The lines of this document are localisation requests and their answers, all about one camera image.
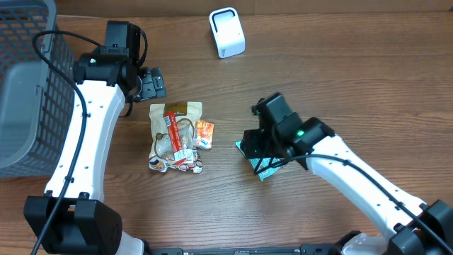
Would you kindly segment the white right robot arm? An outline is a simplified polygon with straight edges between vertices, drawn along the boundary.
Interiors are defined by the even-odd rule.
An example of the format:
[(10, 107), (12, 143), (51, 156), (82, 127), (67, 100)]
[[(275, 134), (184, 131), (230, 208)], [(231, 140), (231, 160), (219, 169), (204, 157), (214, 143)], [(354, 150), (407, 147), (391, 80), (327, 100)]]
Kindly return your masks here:
[(405, 192), (359, 158), (318, 118), (302, 120), (277, 92), (251, 107), (259, 127), (246, 130), (240, 144), (247, 159), (257, 159), (262, 174), (297, 162), (324, 179), (361, 210), (379, 236), (351, 231), (329, 246), (328, 254), (451, 254), (452, 207), (427, 204)]

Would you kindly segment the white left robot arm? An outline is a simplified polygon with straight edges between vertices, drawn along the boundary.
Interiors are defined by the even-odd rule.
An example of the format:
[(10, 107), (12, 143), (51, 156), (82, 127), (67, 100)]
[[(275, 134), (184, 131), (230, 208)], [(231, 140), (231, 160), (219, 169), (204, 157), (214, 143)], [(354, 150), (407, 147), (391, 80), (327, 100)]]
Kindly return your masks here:
[(127, 21), (109, 21), (104, 43), (84, 53), (66, 77), (74, 107), (62, 153), (41, 196), (30, 196), (24, 215), (36, 248), (48, 254), (150, 254), (147, 241), (122, 227), (104, 203), (105, 165), (113, 129), (134, 103), (159, 98), (159, 69), (144, 66), (145, 32)]

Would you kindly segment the beige snack pouch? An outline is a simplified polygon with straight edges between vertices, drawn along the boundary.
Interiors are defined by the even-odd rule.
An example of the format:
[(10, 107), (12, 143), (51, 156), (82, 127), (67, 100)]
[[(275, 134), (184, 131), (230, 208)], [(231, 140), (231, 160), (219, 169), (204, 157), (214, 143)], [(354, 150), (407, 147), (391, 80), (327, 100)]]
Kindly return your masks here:
[(162, 173), (170, 169), (198, 174), (202, 160), (194, 145), (196, 123), (202, 116), (201, 102), (151, 104), (152, 146), (149, 168)]

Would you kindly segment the small orange sachet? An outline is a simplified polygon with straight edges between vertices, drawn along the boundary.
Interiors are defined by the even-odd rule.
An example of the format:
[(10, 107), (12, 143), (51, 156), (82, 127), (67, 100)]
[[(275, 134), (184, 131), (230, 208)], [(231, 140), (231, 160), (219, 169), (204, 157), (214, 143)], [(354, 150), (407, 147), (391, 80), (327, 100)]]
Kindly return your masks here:
[(200, 149), (211, 149), (214, 125), (204, 120), (198, 120), (195, 124), (194, 145)]

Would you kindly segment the teal tissue pack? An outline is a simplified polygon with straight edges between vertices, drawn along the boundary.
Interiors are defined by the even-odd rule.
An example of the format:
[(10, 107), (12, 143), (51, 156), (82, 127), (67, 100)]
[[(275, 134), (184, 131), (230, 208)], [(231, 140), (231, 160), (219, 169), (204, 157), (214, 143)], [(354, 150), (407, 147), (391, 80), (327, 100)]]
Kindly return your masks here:
[[(280, 159), (276, 158), (263, 158), (262, 161), (260, 161), (259, 158), (255, 159), (249, 159), (248, 160), (252, 166), (253, 169), (255, 169), (258, 166), (258, 170), (260, 171), (261, 169), (265, 168), (269, 164), (277, 163), (280, 161)], [(265, 171), (262, 171), (258, 174), (258, 177), (261, 181), (264, 181), (266, 178), (271, 177), (273, 174), (277, 173), (282, 167), (274, 167), (274, 168), (269, 168)]]

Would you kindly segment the red stick packet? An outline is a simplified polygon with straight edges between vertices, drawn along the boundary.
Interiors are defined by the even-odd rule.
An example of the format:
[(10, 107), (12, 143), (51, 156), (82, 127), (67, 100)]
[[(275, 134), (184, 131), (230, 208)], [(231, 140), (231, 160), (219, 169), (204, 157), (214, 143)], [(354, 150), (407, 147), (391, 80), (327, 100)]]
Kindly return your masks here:
[(164, 121), (168, 129), (168, 135), (171, 140), (175, 164), (193, 163), (193, 122), (188, 118), (176, 119), (173, 111), (164, 114)]

